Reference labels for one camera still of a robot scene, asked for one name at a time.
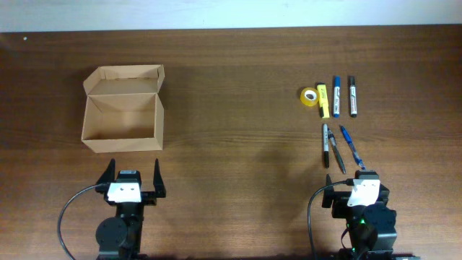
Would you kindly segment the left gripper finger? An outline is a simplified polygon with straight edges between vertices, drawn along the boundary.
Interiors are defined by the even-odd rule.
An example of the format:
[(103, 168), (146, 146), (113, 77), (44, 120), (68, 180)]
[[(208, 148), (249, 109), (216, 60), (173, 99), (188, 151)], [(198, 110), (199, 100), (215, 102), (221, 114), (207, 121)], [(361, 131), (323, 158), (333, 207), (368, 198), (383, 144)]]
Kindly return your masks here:
[(105, 193), (109, 189), (110, 184), (115, 180), (115, 171), (116, 161), (112, 158), (107, 168), (96, 182), (95, 191), (97, 193)]
[(155, 196), (157, 198), (165, 198), (167, 196), (166, 188), (160, 172), (160, 162), (158, 159), (154, 163), (153, 186)]

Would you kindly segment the brown cardboard box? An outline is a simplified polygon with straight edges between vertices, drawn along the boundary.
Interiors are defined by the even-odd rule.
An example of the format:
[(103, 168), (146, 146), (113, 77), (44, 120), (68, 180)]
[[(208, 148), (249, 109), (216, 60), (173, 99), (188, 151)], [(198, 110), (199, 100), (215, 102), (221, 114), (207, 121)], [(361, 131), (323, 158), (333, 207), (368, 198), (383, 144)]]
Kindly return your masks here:
[(83, 82), (87, 94), (81, 140), (95, 153), (163, 148), (164, 66), (100, 66)]

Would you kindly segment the yellow tape roll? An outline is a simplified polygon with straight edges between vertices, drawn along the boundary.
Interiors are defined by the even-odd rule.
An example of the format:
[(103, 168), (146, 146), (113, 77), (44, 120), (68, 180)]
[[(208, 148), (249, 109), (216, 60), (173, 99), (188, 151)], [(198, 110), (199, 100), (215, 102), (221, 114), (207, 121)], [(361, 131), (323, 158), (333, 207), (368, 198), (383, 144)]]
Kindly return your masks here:
[(312, 87), (304, 88), (300, 93), (300, 101), (308, 107), (315, 106), (319, 101), (318, 91)]

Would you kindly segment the yellow highlighter marker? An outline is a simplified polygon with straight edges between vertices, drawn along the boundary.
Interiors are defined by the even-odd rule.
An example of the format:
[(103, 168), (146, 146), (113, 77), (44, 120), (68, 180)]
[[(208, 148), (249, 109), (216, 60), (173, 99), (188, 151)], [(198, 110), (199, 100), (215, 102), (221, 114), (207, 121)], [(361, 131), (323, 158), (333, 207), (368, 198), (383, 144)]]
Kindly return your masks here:
[(319, 107), (321, 118), (329, 118), (329, 105), (328, 105), (328, 95), (326, 85), (324, 83), (318, 83), (316, 85), (318, 94), (319, 94)]

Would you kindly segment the blue capped whiteboard marker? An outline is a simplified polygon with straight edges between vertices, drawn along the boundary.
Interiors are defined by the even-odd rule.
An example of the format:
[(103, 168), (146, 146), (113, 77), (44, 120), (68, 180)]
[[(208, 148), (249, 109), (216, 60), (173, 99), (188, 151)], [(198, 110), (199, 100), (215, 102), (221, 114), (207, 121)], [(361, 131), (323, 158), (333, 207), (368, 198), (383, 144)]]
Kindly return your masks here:
[(334, 77), (334, 118), (340, 116), (340, 89), (341, 89), (341, 78), (340, 76)]

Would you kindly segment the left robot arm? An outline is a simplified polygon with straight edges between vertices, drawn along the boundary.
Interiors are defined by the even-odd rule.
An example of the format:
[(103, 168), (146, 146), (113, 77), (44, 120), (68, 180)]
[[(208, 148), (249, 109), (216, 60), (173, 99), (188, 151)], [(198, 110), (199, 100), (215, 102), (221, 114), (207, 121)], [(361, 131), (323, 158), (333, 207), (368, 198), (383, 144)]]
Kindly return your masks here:
[(95, 232), (99, 245), (98, 259), (147, 259), (140, 253), (144, 208), (155, 206), (167, 195), (155, 160), (152, 191), (141, 190), (141, 173), (137, 170), (116, 172), (116, 161), (111, 160), (97, 181), (95, 191), (103, 195), (107, 204), (115, 207), (115, 215), (103, 220)]

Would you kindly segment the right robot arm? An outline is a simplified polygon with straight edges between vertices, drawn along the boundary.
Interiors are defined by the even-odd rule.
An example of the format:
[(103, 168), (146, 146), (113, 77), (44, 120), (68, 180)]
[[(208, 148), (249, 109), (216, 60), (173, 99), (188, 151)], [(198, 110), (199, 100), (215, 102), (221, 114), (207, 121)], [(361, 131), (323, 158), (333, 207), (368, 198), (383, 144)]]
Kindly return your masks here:
[(396, 211), (387, 207), (389, 189), (374, 171), (358, 170), (345, 185), (351, 191), (337, 191), (326, 176), (322, 207), (331, 209), (334, 219), (346, 221), (341, 237), (349, 236), (351, 246), (343, 246), (333, 259), (391, 259), (397, 239)]

